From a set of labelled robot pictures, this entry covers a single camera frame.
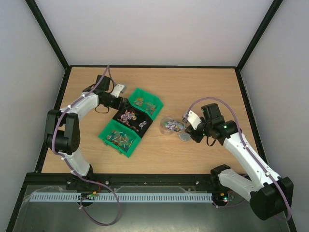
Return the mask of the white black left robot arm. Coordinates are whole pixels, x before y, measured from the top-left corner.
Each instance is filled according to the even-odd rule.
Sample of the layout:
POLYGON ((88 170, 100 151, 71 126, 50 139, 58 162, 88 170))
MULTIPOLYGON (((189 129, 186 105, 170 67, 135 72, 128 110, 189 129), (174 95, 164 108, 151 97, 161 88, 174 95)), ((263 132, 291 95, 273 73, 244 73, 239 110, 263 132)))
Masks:
POLYGON ((44 144, 66 162, 70 172, 77 176, 87 176, 91 165, 83 157, 80 146, 79 122, 99 105, 120 110, 128 106, 128 99, 107 92, 83 92, 72 104, 47 113, 44 144))

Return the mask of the silver metal scoop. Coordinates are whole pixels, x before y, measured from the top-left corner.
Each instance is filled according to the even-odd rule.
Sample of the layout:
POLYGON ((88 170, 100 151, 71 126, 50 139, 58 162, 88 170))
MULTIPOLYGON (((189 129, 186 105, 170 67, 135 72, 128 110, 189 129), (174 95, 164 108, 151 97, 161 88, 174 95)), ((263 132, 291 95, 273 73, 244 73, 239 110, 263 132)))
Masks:
POLYGON ((165 127, 173 132, 181 132, 186 129, 186 125, 183 122, 179 121, 169 121, 165 124, 165 127))

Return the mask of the black bin with lollipops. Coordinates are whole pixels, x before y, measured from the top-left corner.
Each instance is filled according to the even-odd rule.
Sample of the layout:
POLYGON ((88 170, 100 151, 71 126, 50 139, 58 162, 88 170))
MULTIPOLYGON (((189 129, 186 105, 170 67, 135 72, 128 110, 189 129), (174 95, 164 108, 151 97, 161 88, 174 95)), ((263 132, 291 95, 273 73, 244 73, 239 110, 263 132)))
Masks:
POLYGON ((142 138, 153 123, 151 117, 132 105, 128 105, 119 110, 113 120, 134 131, 142 138))

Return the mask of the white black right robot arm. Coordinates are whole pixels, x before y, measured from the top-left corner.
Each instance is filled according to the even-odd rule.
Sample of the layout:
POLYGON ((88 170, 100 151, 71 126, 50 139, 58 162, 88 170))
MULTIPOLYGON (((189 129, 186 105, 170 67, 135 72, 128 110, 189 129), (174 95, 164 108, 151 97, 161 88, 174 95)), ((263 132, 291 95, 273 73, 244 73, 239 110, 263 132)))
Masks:
POLYGON ((190 111, 183 117, 189 123, 186 133, 197 143, 213 138, 228 150, 243 167, 247 177, 236 173, 228 165, 211 170, 211 185, 215 189, 229 188, 249 202, 252 211, 266 220, 286 212, 286 221, 292 217, 291 206, 294 185, 290 178, 282 178, 252 148, 239 127, 236 118, 225 121, 220 114, 199 117, 190 111))

